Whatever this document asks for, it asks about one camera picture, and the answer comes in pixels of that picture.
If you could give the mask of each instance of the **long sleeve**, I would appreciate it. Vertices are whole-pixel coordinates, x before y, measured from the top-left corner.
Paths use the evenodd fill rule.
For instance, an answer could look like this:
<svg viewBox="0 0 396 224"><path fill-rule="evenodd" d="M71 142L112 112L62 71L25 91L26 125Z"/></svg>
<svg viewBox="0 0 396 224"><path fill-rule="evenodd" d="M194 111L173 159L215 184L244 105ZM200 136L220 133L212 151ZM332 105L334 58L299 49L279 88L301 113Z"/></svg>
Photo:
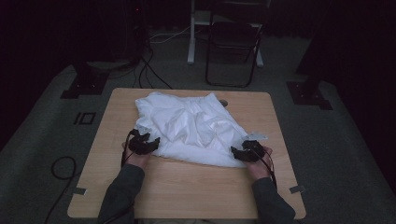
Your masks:
<svg viewBox="0 0 396 224"><path fill-rule="evenodd" d="M295 211L277 193L271 178L256 180L252 189L260 223L289 224L293 222Z"/></svg>
<svg viewBox="0 0 396 224"><path fill-rule="evenodd" d="M125 164L106 191L98 223L105 223L113 217L117 219L112 224L134 223L132 205L142 188L144 177L145 173L140 167Z"/></svg>

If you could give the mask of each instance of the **black chair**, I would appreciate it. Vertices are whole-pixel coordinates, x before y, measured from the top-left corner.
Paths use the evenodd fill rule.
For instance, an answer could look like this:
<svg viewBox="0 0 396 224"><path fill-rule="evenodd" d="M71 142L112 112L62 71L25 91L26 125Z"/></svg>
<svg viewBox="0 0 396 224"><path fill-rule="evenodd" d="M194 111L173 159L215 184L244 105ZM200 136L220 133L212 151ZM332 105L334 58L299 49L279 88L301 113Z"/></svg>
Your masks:
<svg viewBox="0 0 396 224"><path fill-rule="evenodd" d="M210 10L209 37L206 51L205 80L210 85L246 87L253 79L263 28L268 19L271 0L221 0ZM219 83L209 80L212 47L247 51L244 63L253 52L248 81L243 84Z"/></svg>

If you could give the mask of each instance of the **chair seat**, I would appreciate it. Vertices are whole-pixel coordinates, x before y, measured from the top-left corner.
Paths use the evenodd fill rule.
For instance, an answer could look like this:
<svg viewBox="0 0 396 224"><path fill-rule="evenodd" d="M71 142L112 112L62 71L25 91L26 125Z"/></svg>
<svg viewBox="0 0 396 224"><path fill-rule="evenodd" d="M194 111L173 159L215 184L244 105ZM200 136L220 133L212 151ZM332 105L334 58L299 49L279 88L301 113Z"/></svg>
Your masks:
<svg viewBox="0 0 396 224"><path fill-rule="evenodd" d="M257 28L245 23L218 21L212 26L212 43L218 47L251 49L256 46Z"/></svg>

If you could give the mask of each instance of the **white cloth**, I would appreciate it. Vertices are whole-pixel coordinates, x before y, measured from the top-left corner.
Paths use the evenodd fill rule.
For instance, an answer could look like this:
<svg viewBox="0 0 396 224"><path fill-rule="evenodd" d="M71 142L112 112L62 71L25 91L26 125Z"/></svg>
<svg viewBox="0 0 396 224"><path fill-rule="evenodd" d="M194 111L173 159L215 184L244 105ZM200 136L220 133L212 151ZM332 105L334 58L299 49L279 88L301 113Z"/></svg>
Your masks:
<svg viewBox="0 0 396 224"><path fill-rule="evenodd" d="M201 164L244 167L231 152L247 135L212 92L205 97L177 97L153 92L135 101L136 126L150 128L150 139L161 137L153 155Z"/></svg>

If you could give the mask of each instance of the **person's left hand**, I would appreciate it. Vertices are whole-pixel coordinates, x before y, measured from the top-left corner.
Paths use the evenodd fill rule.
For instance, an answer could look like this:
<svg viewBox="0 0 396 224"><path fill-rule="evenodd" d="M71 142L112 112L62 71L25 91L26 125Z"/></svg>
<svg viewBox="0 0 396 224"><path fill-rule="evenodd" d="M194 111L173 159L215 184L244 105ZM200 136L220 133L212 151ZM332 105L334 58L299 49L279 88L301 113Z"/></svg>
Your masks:
<svg viewBox="0 0 396 224"><path fill-rule="evenodd" d="M146 154L146 155L137 155L137 154L132 154L132 151L129 148L126 148L126 155L125 158L128 158L125 161L125 164L132 164L135 166L138 166L140 168L142 168L142 170L145 170L148 162L149 162L149 158L151 156L151 153Z"/></svg>

